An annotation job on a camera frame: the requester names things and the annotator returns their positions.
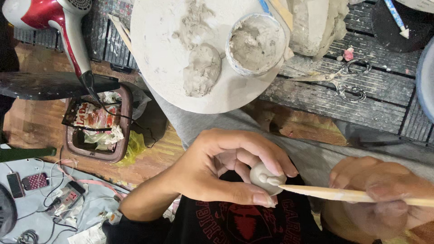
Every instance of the gray pants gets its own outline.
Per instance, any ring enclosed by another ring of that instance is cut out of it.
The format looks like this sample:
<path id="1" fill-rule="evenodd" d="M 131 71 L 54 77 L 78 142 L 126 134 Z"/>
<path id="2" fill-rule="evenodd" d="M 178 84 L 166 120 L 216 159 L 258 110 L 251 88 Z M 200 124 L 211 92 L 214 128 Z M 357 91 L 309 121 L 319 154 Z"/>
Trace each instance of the gray pants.
<path id="1" fill-rule="evenodd" d="M 260 133 L 283 148 L 307 185 L 328 187 L 330 170 L 341 159 L 348 156 L 372 156 L 387 162 L 397 162 L 408 167 L 417 175 L 434 182 L 434 168 L 432 167 L 434 164 L 431 163 L 434 161 L 434 153 L 428 152 L 424 148 L 409 147 L 406 154 L 410 157 L 398 157 L 349 146 L 336 146 L 310 140 L 280 137 L 261 130 L 259 124 L 240 109 L 210 115 L 187 112 L 164 100 L 149 85 L 148 88 L 176 129 L 184 149 L 187 149 L 197 135 L 206 129 L 246 130 Z"/>

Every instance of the snack wrapper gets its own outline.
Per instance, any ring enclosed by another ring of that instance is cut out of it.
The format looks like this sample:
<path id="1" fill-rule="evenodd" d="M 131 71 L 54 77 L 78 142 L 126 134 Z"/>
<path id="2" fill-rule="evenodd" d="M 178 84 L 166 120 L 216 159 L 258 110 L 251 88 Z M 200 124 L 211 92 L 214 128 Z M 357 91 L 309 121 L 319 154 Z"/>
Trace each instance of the snack wrapper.
<path id="1" fill-rule="evenodd" d="M 105 105 L 113 114 L 120 114 L 120 103 Z M 90 131 L 110 131 L 119 125 L 119 116 L 107 113 L 100 105 L 83 99 L 71 99 L 62 124 Z"/>

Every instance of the left hand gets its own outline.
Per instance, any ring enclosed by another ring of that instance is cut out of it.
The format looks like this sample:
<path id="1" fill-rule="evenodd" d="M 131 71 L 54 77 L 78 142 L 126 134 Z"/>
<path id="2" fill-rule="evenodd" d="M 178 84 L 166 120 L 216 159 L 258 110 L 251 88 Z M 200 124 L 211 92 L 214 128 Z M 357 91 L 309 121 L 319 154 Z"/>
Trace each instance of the left hand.
<path id="1" fill-rule="evenodd" d="M 262 161 L 275 175 L 295 177 L 298 172 L 288 155 L 258 133 L 211 129 L 203 131 L 165 174 L 171 188 L 200 201 L 227 201 L 244 205 L 274 207 L 277 198 L 250 183 L 250 169 Z M 235 170 L 244 182 L 222 181 L 219 177 Z"/>
<path id="2" fill-rule="evenodd" d="M 347 217 L 375 238 L 393 238 L 404 229 L 434 220 L 434 208 L 407 205 L 405 198 L 434 198 L 434 185 L 394 162 L 363 157 L 341 160 L 329 186 L 366 191 L 377 203 L 342 202 Z"/>

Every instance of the metal scissors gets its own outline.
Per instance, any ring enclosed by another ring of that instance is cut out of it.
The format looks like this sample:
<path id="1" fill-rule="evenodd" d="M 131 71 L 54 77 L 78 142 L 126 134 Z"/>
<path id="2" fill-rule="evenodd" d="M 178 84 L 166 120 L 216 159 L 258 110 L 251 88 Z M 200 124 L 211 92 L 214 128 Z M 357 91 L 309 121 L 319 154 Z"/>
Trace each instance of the metal scissors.
<path id="1" fill-rule="evenodd" d="M 350 66 L 354 63 L 362 63 L 364 65 L 366 65 L 366 70 L 364 71 L 352 71 L 350 69 Z M 292 78 L 289 80 L 293 80 L 293 81 L 310 81 L 310 82 L 315 82 L 315 81 L 328 81 L 330 83 L 332 83 L 333 85 L 336 86 L 336 92 L 338 93 L 338 96 L 340 98 L 342 98 L 345 101 L 348 102 L 352 102 L 352 103 L 358 103 L 361 102 L 363 100 L 365 100 L 366 98 L 366 93 L 364 90 L 362 90 L 360 87 L 358 86 L 348 86 L 345 84 L 340 83 L 339 81 L 335 80 L 334 78 L 336 77 L 340 77 L 340 76 L 358 76 L 358 75 L 363 75 L 363 74 L 367 74 L 369 73 L 369 71 L 371 71 L 372 66 L 369 63 L 369 61 L 365 60 L 365 59 L 353 59 L 350 62 L 346 63 L 345 65 L 342 66 L 342 68 L 334 73 L 334 74 L 324 74 L 324 75 L 316 75 L 316 76 L 301 76 L 298 78 Z M 349 93 L 358 93 L 359 98 L 357 99 L 351 99 L 349 97 L 347 97 L 345 95 L 345 92 L 349 92 Z"/>

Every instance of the black t-shirt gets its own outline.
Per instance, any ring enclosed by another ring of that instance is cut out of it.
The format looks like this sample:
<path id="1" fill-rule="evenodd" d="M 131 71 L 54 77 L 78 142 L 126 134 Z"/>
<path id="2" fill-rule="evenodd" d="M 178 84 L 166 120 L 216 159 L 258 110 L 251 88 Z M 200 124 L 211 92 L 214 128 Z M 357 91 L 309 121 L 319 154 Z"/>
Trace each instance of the black t-shirt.
<path id="1" fill-rule="evenodd" d="M 242 181 L 234 171 L 226 172 L 220 179 Z M 304 182 L 298 175 L 288 178 L 286 184 L 304 185 Z M 136 222 L 123 216 L 118 225 L 106 221 L 102 229 L 108 244 L 352 243 L 327 230 L 320 231 L 306 196 L 283 191 L 277 199 L 276 208 L 265 208 L 196 201 L 182 196 L 173 223 L 163 217 L 150 222 Z"/>

